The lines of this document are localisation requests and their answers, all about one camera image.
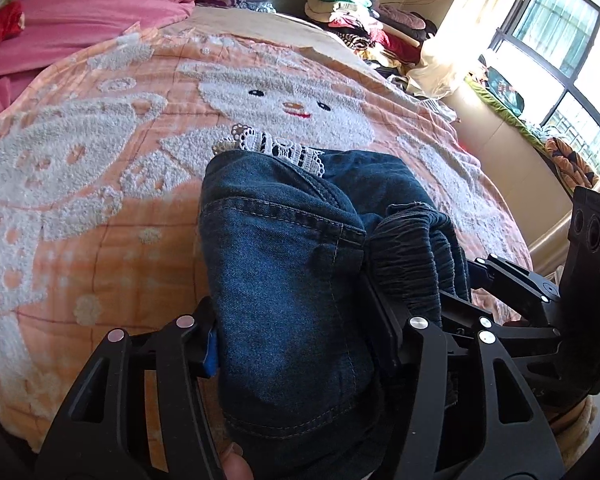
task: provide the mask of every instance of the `stitched seam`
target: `stitched seam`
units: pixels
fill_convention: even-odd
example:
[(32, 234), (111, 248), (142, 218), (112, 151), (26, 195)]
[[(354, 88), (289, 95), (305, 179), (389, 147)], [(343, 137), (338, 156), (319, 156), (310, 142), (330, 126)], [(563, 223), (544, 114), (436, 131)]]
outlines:
[[(355, 405), (355, 402), (350, 402), (350, 406), (347, 406), (342, 412), (340, 413), (345, 413), (348, 412), (351, 408), (353, 408)], [(308, 420), (306, 422), (303, 422), (302, 424), (296, 424), (295, 426), (263, 426), (261, 424), (253, 424), (252, 422), (245, 422), (244, 420), (240, 420), (239, 418), (227, 413), (227, 412), (223, 412), (224, 416), (226, 418), (230, 418), (233, 420), (234, 424), (244, 424), (246, 426), (253, 426), (254, 428), (263, 428), (264, 430), (294, 430), (295, 428), (302, 428), (303, 426), (306, 426), (307, 424), (311, 424), (312, 422), (315, 422), (316, 420), (318, 420), (319, 418), (324, 417), (325, 415), (328, 415), (331, 412), (335, 412), (337, 411), (338, 407), (334, 406), (333, 408), (329, 408), (326, 412), (321, 413), (318, 416), (315, 416), (314, 418), (312, 418), (311, 420)]]
[(314, 177), (313, 175), (310, 176), (311, 178), (314, 178), (316, 180), (315, 185), (316, 186), (320, 186), (320, 188), (327, 194), (329, 195), (329, 197), (331, 198), (331, 200), (333, 201), (333, 203), (331, 203), (331, 205), (334, 205), (336, 207), (339, 207), (342, 209), (342, 207), (340, 206), (340, 202), (338, 202), (338, 199), (335, 197), (335, 195), (331, 192), (331, 189), (329, 189), (329, 186), (327, 186), (325, 184), (325, 181), (323, 178), (320, 178), (320, 180), (317, 179), (317, 177)]
[[(206, 215), (210, 215), (210, 214), (214, 213), (215, 211), (220, 211), (220, 210), (226, 209), (226, 208), (235, 209), (237, 211), (243, 211), (240, 208), (236, 208), (236, 207), (232, 207), (232, 206), (222, 207), (222, 208), (210, 211), (210, 212), (208, 211), (208, 209), (211, 208), (214, 204), (216, 204), (218, 202), (224, 202), (225, 200), (232, 200), (232, 199), (243, 200), (244, 202), (255, 202), (255, 203), (258, 203), (258, 204), (267, 204), (267, 205), (271, 205), (271, 206), (274, 206), (274, 207), (279, 207), (281, 209), (286, 209), (286, 210), (292, 211), (294, 213), (300, 213), (302, 215), (309, 216), (311, 218), (315, 218), (316, 220), (319, 220), (320, 222), (326, 222), (326, 223), (334, 225), (336, 227), (343, 227), (344, 226), (344, 224), (342, 222), (336, 222), (336, 221), (333, 221), (333, 220), (329, 220), (328, 218), (325, 218), (324, 216), (319, 216), (319, 215), (316, 215), (314, 213), (309, 213), (307, 211), (303, 211), (301, 209), (296, 209), (295, 207), (290, 207), (288, 205), (277, 204), (275, 202), (269, 202), (268, 200), (260, 200), (260, 199), (257, 199), (257, 198), (243, 198), (243, 197), (232, 197), (232, 198), (229, 198), (229, 199), (227, 199), (227, 198), (221, 198), (219, 200), (214, 200), (213, 202), (205, 205), (205, 207), (202, 209), (202, 212), (200, 213), (200, 217), (203, 217), (203, 216), (206, 216)], [(257, 213), (250, 213), (248, 211), (244, 211), (244, 212), (245, 213), (249, 213), (249, 214), (255, 214), (256, 216), (264, 216), (264, 215), (259, 215)], [(366, 232), (364, 230), (358, 228), (358, 227), (353, 227), (352, 225), (347, 224), (347, 229), (355, 231), (355, 232), (357, 232), (357, 233), (359, 233), (359, 234), (361, 234), (363, 236), (366, 236)]]
[(322, 200), (324, 200), (325, 202), (328, 202), (327, 199), (325, 199), (324, 195), (320, 192), (320, 190), (314, 185), (313, 182), (311, 182), (309, 179), (307, 179), (306, 177), (306, 171), (305, 170), (300, 170), (300, 168), (298, 168), (295, 164), (291, 164), (289, 162), (285, 162), (284, 160), (281, 160), (279, 157), (273, 156), (273, 155), (268, 155), (270, 157), (272, 157), (276, 162), (278, 162), (279, 164), (282, 164), (283, 166), (285, 166), (286, 168), (291, 168), (293, 171), (296, 172), (296, 174), (302, 179), (304, 180), (319, 196)]
[[(335, 415), (333, 418), (325, 420), (324, 422), (321, 422), (320, 424), (317, 424), (316, 426), (312, 426), (310, 428), (307, 428), (306, 430), (302, 430), (302, 431), (296, 431), (293, 433), (289, 433), (286, 435), (269, 435), (269, 434), (261, 434), (261, 433), (257, 433), (256, 431), (250, 431), (250, 430), (246, 430), (245, 428), (241, 427), (239, 425), (240, 420), (234, 418), (235, 422), (230, 420), (230, 415), (227, 415), (226, 413), (224, 414), (225, 419), (226, 419), (226, 423), (231, 426), (232, 428), (235, 428), (238, 431), (241, 431), (243, 433), (246, 434), (250, 434), (253, 436), (257, 436), (260, 438), (268, 438), (271, 440), (285, 440), (288, 438), (295, 438), (299, 435), (305, 434), (305, 433), (309, 433), (311, 431), (315, 431), (318, 430), (319, 428), (327, 425), (327, 424), (331, 424), (336, 418), (338, 418), (341, 415), (344, 415), (345, 413), (350, 412), (352, 409), (354, 408), (354, 405), (349, 406), (348, 408), (346, 408), (345, 410), (341, 411), (340, 413), (338, 413), (337, 415)], [(327, 415), (329, 412), (332, 412), (334, 410), (334, 408), (331, 408), (330, 410), (327, 410), (326, 412), (324, 412), (322, 415), (312, 419), (312, 420), (316, 420), (317, 418), (321, 418), (322, 416)], [(306, 426), (307, 424), (311, 423), (310, 420), (309, 422), (305, 422), (304, 424), (300, 424), (299, 427), (301, 426)], [(269, 426), (258, 426), (257, 424), (249, 424), (248, 422), (244, 422), (244, 424), (250, 425), (250, 426), (255, 426), (255, 427), (260, 427), (260, 428), (269, 428), (271, 430), (284, 430), (285, 428), (270, 428)]]
[(245, 214), (247, 214), (247, 215), (259, 216), (259, 217), (261, 217), (261, 218), (271, 218), (272, 220), (280, 220), (281, 222), (287, 222), (287, 223), (289, 223), (289, 224), (295, 224), (295, 225), (299, 225), (300, 227), (305, 227), (305, 228), (307, 228), (307, 229), (312, 229), (312, 230), (314, 230), (314, 231), (318, 231), (318, 232), (320, 232), (320, 229), (318, 229), (317, 227), (311, 227), (311, 226), (309, 226), (309, 225), (304, 225), (304, 224), (301, 224), (301, 223), (299, 223), (299, 222), (292, 222), (291, 220), (285, 220), (285, 219), (283, 219), (283, 218), (278, 218), (277, 216), (261, 215), (261, 214), (258, 214), (258, 213), (253, 213), (253, 212), (251, 212), (251, 211), (244, 211), (243, 209), (238, 209), (237, 207), (221, 207), (221, 208), (215, 209), (215, 210), (214, 210), (213, 212), (211, 212), (211, 213), (205, 214), (204, 216), (211, 216), (213, 213), (216, 213), (216, 212), (218, 212), (218, 211), (222, 211), (222, 210), (224, 210), (224, 209), (233, 209), (233, 210), (235, 210), (235, 211), (239, 211), (240, 213), (245, 213)]
[[(204, 218), (204, 217), (207, 217), (207, 216), (211, 216), (211, 215), (213, 215), (214, 213), (217, 213), (217, 212), (219, 212), (219, 211), (222, 211), (222, 210), (225, 210), (225, 209), (233, 209), (234, 211), (239, 211), (239, 212), (241, 212), (241, 213), (245, 213), (245, 214), (247, 214), (247, 215), (252, 215), (252, 216), (260, 216), (260, 217), (262, 217), (262, 218), (271, 218), (271, 219), (273, 219), (273, 220), (280, 220), (281, 222), (288, 222), (289, 224), (295, 224), (295, 225), (299, 225), (300, 227), (306, 227), (307, 229), (312, 229), (312, 230), (314, 230), (314, 231), (320, 231), (320, 229), (318, 229), (317, 227), (311, 227), (311, 226), (308, 226), (308, 225), (305, 225), (305, 224), (301, 224), (300, 222), (293, 222), (292, 220), (286, 220), (286, 219), (284, 219), (284, 218), (279, 218), (279, 217), (277, 217), (277, 216), (263, 215), (263, 214), (254, 213), (254, 212), (251, 212), (251, 211), (245, 211), (244, 209), (240, 209), (240, 208), (237, 208), (237, 207), (232, 207), (232, 206), (219, 207), (218, 209), (214, 209), (213, 211), (209, 211), (209, 212), (205, 211), (205, 212), (203, 212), (203, 213), (200, 215), (200, 218)], [(300, 210), (298, 210), (298, 209), (292, 209), (292, 208), (288, 208), (288, 209), (291, 209), (292, 211), (298, 211), (298, 212), (300, 212), (300, 213), (302, 213), (302, 214), (307, 214), (307, 215), (311, 216), (312, 218), (316, 219), (317, 221), (324, 222), (324, 223), (327, 223), (327, 224), (333, 225), (333, 226), (335, 226), (335, 227), (339, 227), (339, 228), (340, 228), (340, 236), (339, 236), (339, 238), (338, 238), (338, 241), (339, 241), (339, 240), (340, 240), (340, 238), (342, 237), (342, 232), (343, 232), (343, 230), (344, 230), (344, 224), (341, 224), (341, 223), (339, 223), (339, 222), (334, 222), (334, 221), (328, 220), (328, 219), (326, 219), (326, 218), (324, 218), (324, 217), (320, 217), (320, 216), (312, 215), (312, 214), (310, 214), (310, 213), (304, 213), (303, 211), (300, 211)], [(355, 227), (347, 226), (347, 229), (351, 229), (351, 230), (353, 230), (353, 231), (355, 231), (355, 232), (357, 232), (358, 234), (361, 234), (361, 235), (363, 235), (363, 234), (364, 234), (364, 232), (360, 231), (359, 229), (357, 229), (357, 228), (355, 228)]]
[(347, 349), (347, 359), (349, 360), (349, 366), (351, 366), (351, 373), (353, 374), (353, 393), (354, 395), (358, 391), (358, 382), (356, 381), (356, 371), (353, 368), (353, 361), (351, 360), (351, 354), (349, 352), (349, 343), (347, 342), (347, 331), (344, 330), (344, 320), (342, 319), (342, 314), (340, 313), (340, 309), (338, 308), (338, 302), (336, 301), (335, 294), (333, 293), (333, 286), (331, 282), (333, 281), (333, 271), (336, 265), (336, 257), (338, 256), (338, 245), (340, 244), (340, 239), (342, 238), (343, 227), (340, 228), (340, 234), (338, 235), (338, 239), (336, 240), (336, 249), (333, 251), (333, 261), (331, 262), (331, 275), (329, 276), (329, 291), (331, 293), (331, 299), (333, 300), (333, 306), (336, 308), (336, 312), (338, 313), (338, 318), (340, 319), (340, 328), (342, 329), (342, 336), (344, 338), (344, 346)]

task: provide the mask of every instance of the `orange patterned cloth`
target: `orange patterned cloth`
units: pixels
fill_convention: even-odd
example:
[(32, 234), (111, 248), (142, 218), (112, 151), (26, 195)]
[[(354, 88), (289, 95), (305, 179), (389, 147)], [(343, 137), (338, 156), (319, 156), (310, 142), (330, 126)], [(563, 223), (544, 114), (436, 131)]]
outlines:
[(550, 137), (544, 144), (544, 150), (558, 168), (562, 181), (571, 191), (574, 191), (576, 186), (592, 189), (598, 183), (599, 177), (593, 168), (562, 139)]
[[(531, 266), (453, 128), (385, 81), (312, 48), (133, 28), (47, 68), (0, 114), (0, 422), (34, 449), (109, 330), (159, 329), (207, 293), (202, 177), (236, 123), (399, 156), (467, 257)], [(474, 300), (516, 319), (484, 292)], [(155, 410), (148, 420), (153, 445)], [(221, 422), (212, 429), (220, 439)]]

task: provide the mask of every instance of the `pile of clothes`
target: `pile of clothes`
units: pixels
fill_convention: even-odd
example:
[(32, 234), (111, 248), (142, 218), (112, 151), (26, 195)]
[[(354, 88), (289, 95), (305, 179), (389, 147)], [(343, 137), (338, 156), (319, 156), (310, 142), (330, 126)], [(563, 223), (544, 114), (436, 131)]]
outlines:
[(411, 26), (405, 25), (394, 10), (406, 14), (379, 0), (307, 0), (304, 5), (312, 22), (338, 36), (385, 78), (404, 76), (420, 61), (420, 47), (428, 33), (424, 20), (409, 15)]
[(570, 145), (559, 137), (549, 137), (544, 144), (545, 153), (558, 171), (558, 179), (571, 191), (576, 186), (592, 189), (600, 180), (595, 170)]

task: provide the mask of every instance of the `dark blue pants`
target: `dark blue pants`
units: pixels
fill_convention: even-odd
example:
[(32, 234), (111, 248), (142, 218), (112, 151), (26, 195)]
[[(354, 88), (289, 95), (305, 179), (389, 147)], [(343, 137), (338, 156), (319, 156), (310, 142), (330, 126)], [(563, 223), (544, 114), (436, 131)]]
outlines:
[(257, 480), (360, 480), (384, 454), (384, 395), (353, 308), (367, 233), (429, 197), (404, 163), (327, 152), (318, 178), (260, 153), (206, 169), (200, 234), (219, 396)]

